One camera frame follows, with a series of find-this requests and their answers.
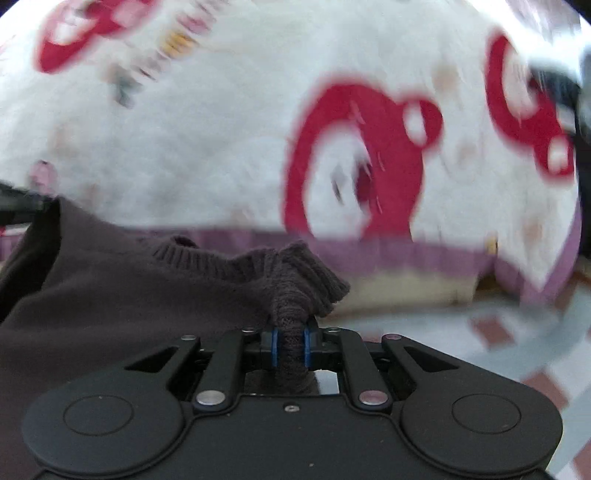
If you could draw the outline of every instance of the white tile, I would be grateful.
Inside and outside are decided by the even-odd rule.
[[[335,395],[339,393],[339,380],[336,373],[329,370],[316,370],[314,372],[318,380],[320,395]]]
[[[571,462],[556,475],[556,480],[581,480],[581,477]]]
[[[507,308],[499,312],[499,319],[515,343],[543,335],[560,321],[558,313],[550,309]]]
[[[561,390],[574,400],[591,385],[591,342],[579,342],[567,355],[553,361],[547,371]]]

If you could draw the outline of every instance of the black object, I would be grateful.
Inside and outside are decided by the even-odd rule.
[[[0,226],[31,223],[49,208],[52,198],[0,182]]]
[[[579,254],[591,257],[591,133],[579,122],[578,107],[581,87],[568,75],[544,69],[531,68],[540,88],[557,104],[572,111],[574,132],[568,132],[576,152],[579,179],[579,205],[581,212],[581,238]]]
[[[309,369],[337,372],[340,394],[241,394],[272,350],[249,329],[45,393],[22,425],[37,480],[550,478],[562,421],[530,387],[399,335],[364,343],[311,322],[306,336]]]
[[[565,0],[587,21],[591,22],[591,2],[589,0]]]
[[[3,16],[15,3],[17,3],[16,0],[0,0],[0,17]]]

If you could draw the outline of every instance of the white blanket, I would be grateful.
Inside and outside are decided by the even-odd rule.
[[[577,228],[554,107],[463,0],[66,0],[7,18],[0,179],[109,221],[453,247],[538,291]]]

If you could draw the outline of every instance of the dark brown sweater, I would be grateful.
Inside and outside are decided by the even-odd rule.
[[[182,237],[133,238],[56,200],[0,274],[0,478],[37,471],[20,433],[37,396],[181,335],[270,320],[284,332],[277,390],[310,391],[302,325],[347,290],[304,244],[224,259]]]

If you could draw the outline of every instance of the silver rivet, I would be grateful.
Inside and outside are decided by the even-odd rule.
[[[388,401],[388,395],[381,390],[366,390],[359,394],[359,401],[364,405],[383,405]]]
[[[215,405],[219,405],[224,400],[226,400],[226,396],[223,392],[219,390],[204,390],[197,394],[195,397],[197,403],[200,405],[205,405],[206,407],[213,407]]]

